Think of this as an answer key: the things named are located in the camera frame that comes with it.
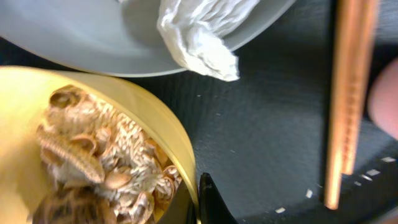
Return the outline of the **white napkin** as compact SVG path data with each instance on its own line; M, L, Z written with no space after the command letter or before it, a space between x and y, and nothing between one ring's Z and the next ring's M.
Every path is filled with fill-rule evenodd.
M175 62L225 82L240 79L238 58L223 37L240 26L259 0L161 0L157 30Z

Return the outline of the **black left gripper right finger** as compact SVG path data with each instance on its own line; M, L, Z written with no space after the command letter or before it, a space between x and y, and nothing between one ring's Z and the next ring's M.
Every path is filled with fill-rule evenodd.
M238 224L230 213L211 175L202 173L199 185L200 219L202 224Z

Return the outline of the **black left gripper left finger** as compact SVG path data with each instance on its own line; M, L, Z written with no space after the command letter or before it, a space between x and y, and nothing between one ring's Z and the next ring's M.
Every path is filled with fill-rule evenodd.
M157 224L197 224L195 204L184 181Z

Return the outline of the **food scraps and rice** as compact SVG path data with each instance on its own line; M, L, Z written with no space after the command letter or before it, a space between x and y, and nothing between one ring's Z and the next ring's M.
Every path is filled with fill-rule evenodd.
M55 189L33 223L157 223L182 182L139 124L73 85L49 96L36 136Z

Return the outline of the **pink cup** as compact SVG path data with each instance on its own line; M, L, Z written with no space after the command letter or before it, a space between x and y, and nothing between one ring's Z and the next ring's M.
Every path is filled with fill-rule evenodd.
M397 139L397 58L382 70L373 83L368 110L375 125Z

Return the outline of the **yellow bowl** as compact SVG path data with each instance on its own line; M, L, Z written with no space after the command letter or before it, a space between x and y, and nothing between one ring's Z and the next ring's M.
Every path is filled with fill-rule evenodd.
M183 177L199 223L193 148L181 122L162 101L119 78L18 66L1 67L1 222L26 223L51 189L41 166L35 130L51 93L66 85L112 104L157 141Z

